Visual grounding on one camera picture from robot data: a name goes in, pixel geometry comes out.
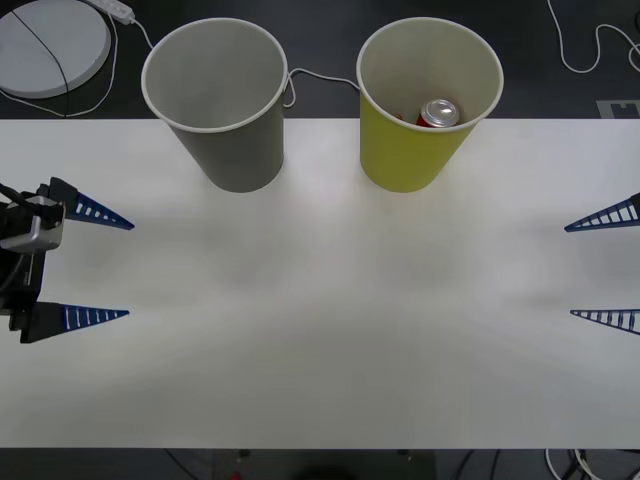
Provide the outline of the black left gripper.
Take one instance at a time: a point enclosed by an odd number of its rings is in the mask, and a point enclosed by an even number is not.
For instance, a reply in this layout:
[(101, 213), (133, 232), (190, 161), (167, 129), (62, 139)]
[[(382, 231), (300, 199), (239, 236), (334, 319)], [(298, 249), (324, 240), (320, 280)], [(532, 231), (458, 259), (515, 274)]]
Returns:
[[(65, 219), (132, 230), (135, 225), (66, 181), (52, 177), (37, 194), (63, 203)], [(46, 254), (1, 251), (1, 314), (9, 316), (9, 330), (20, 332), (20, 343), (31, 344), (125, 317), (129, 310), (37, 302)]]

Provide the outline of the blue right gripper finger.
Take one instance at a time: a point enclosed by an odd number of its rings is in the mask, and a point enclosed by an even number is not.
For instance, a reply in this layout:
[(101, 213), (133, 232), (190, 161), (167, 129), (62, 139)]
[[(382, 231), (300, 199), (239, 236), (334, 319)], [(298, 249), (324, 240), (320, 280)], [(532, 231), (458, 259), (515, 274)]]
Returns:
[(565, 232), (636, 227), (639, 221), (640, 193), (589, 214), (564, 227)]
[(640, 312), (638, 309), (571, 310), (570, 314), (616, 330), (639, 334)]

